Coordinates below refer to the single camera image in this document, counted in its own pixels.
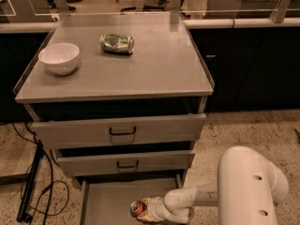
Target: terrazzo floor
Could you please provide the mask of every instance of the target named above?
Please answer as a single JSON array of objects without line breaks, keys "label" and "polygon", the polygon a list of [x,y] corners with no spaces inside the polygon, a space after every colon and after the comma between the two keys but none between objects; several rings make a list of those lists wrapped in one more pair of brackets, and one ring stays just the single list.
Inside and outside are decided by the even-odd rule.
[{"label": "terrazzo floor", "polygon": [[[32,135],[24,124],[15,124],[25,138]],[[195,145],[196,156],[188,170],[185,187],[194,187],[217,181],[218,161],[230,147],[248,146],[273,161],[285,172],[290,192],[286,200],[276,205],[279,225],[297,225],[300,221],[300,143],[294,133],[300,129],[300,110],[259,112],[214,112],[207,114],[202,136]],[[35,154],[35,145],[16,134],[13,126],[0,127],[0,171],[1,175],[25,173]],[[48,217],[46,224],[77,224],[81,192],[73,186],[72,180],[64,176],[54,163],[54,180],[62,180],[69,187],[66,209],[58,216]],[[36,187],[31,204],[35,206],[38,196],[50,182],[50,169],[43,158],[37,173]],[[20,184],[0,187],[0,224],[18,224],[16,217],[21,202]],[[58,213],[67,198],[64,184],[54,186],[50,213]],[[38,209],[44,210],[48,192],[40,200]],[[42,224],[43,215],[36,213],[32,224]],[[197,207],[190,225],[218,224],[218,209]]]}]

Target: drawer handle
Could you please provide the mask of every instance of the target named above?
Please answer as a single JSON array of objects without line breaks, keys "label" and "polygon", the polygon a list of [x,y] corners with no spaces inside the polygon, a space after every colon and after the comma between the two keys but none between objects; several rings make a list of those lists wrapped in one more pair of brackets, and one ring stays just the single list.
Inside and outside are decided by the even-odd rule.
[{"label": "drawer handle", "polygon": [[113,129],[110,127],[110,134],[112,136],[127,136],[127,135],[133,135],[137,131],[137,127],[133,127],[132,131],[128,132],[113,132]]},{"label": "drawer handle", "polygon": [[129,166],[122,166],[120,165],[120,161],[117,161],[116,167],[118,169],[133,169],[134,171],[137,171],[139,167],[139,160],[137,159],[134,165],[129,165]]}]

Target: green can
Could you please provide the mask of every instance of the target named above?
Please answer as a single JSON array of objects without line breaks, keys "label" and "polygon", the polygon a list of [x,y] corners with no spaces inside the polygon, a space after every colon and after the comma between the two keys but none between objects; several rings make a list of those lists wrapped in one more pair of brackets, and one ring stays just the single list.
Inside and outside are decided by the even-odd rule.
[{"label": "green can", "polygon": [[132,54],[134,39],[121,34],[106,34],[100,37],[101,49],[109,53]]}]

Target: metal can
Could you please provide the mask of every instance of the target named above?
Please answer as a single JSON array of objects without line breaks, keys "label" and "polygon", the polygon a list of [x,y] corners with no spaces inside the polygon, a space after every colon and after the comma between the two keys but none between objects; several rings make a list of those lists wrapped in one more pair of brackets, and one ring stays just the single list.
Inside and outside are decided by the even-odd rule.
[{"label": "metal can", "polygon": [[146,210],[146,205],[142,201],[134,201],[130,206],[130,214],[133,217],[137,217],[144,210]]},{"label": "metal can", "polygon": [[101,49],[109,53],[132,54],[134,39],[121,34],[106,34],[100,37]]}]

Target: person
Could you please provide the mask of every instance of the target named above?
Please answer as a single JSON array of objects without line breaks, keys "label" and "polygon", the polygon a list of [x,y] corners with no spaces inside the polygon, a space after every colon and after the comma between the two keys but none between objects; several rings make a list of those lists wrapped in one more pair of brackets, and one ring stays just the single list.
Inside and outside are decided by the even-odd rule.
[{"label": "person", "polygon": [[[47,0],[47,2],[49,5],[49,8],[56,8],[56,4],[54,3],[54,0]],[[76,8],[73,6],[67,5],[67,7],[68,7],[69,12],[74,12],[76,10]]]}]

